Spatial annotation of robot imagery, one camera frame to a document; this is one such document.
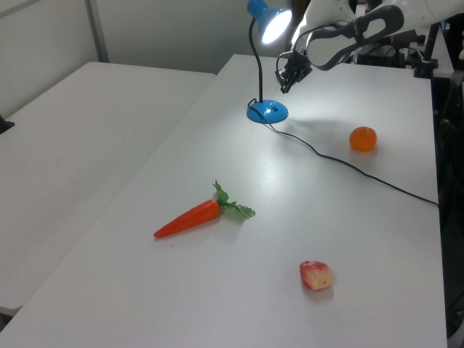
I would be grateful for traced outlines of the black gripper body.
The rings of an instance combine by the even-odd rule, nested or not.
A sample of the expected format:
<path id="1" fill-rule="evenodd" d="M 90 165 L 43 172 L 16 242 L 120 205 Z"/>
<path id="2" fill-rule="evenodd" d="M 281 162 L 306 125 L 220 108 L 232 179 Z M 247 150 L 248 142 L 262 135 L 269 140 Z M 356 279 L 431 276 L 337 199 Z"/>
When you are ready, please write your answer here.
<path id="1" fill-rule="evenodd" d="M 280 69 L 278 66 L 282 59 L 286 60 L 286 64 Z M 279 82 L 281 78 L 285 78 L 289 81 L 289 77 L 292 73 L 304 75 L 305 79 L 311 72 L 312 67 L 309 59 L 297 51 L 286 51 L 277 58 L 275 73 Z"/>

